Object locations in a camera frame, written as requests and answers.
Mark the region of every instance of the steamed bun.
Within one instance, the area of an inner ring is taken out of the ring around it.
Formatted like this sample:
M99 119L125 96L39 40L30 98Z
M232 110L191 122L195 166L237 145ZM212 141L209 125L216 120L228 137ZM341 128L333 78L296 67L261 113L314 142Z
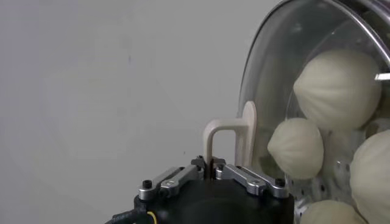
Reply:
M350 166L352 198L370 224L390 223L390 130L367 139Z
M345 130L362 126L381 94L374 80L379 68L370 56L333 50L312 59L294 84L305 116L319 128Z
M268 151L284 173L309 179L322 167L324 146L318 128L303 118L292 118L275 129Z
M300 224L365 224L353 207L326 200L313 203L303 213Z

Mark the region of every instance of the beige plastic handle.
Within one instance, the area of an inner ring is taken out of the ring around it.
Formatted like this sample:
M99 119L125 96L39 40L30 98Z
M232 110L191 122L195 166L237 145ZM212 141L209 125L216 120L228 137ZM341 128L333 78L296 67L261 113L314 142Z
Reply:
M256 131L256 106L252 101L245 103L243 116L234 119L217 119L207 124L203 133L204 158L210 165L213 157L213 138L221 130L236 133L236 166L251 166Z

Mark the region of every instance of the black cable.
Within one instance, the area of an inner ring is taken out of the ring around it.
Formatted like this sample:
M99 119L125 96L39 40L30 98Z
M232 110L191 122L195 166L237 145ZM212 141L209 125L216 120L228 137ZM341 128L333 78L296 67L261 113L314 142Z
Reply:
M114 215L112 219L105 224L133 224L142 215L146 215L146 209L135 208L133 210Z

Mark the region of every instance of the black bolt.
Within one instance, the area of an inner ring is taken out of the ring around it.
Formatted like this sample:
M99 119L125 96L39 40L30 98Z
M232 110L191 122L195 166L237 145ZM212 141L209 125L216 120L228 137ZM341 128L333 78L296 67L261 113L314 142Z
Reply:
M153 183L151 180L142 181L142 188L143 189L150 189L150 188L152 188L152 186L153 186Z
M280 178L275 180L275 184L278 187L285 187L286 186L286 182L283 179L280 179Z

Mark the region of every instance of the white dumpling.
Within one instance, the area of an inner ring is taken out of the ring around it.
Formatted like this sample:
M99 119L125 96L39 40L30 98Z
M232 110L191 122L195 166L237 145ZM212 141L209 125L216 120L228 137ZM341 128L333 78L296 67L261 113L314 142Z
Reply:
M339 201L313 203L303 213L300 224L365 224L352 206Z
M367 139L350 166L352 198L370 224L390 223L390 130Z
M309 179L321 170L324 146L318 128L303 118L292 118L275 129L268 151L284 173Z
M294 92L302 112L319 128L358 128L378 105L378 72L378 65L366 54L328 51L305 66L294 84Z

